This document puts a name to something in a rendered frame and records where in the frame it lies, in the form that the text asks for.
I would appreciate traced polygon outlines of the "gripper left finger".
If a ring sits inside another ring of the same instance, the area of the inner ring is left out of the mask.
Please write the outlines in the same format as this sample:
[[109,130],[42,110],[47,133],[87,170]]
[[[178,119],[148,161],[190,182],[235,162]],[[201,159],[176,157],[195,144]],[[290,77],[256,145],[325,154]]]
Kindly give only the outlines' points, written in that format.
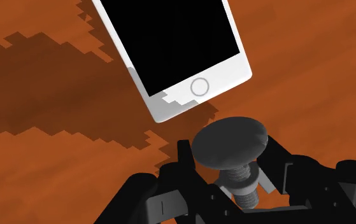
[[177,142],[178,160],[159,175],[133,174],[94,224],[240,224],[243,212],[215,184],[197,173],[188,140]]

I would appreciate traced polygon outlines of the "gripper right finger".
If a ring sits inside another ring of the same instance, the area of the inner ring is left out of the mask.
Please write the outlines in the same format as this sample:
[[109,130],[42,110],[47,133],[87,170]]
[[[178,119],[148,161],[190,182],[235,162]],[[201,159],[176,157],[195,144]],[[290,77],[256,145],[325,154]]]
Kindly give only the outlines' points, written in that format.
[[326,167],[293,155],[272,137],[249,135],[246,152],[254,158],[289,206],[246,214],[257,224],[356,224],[356,160]]

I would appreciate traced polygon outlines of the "dark grey bolt with nut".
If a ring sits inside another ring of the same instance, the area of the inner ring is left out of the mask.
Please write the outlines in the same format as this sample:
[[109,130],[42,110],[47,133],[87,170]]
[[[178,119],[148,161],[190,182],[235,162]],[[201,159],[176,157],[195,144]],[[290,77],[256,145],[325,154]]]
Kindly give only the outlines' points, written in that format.
[[266,149],[268,134],[259,121],[242,116],[217,120],[201,129],[192,141],[194,158],[218,170],[215,184],[241,209],[259,203],[260,167],[257,157]]

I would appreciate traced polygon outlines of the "white smartphone with black screen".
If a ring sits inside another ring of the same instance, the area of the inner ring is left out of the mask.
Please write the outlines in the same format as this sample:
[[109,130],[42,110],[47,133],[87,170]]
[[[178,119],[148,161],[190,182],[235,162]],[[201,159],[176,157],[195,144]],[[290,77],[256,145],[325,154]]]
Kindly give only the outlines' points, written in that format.
[[252,77],[228,0],[92,0],[153,120]]

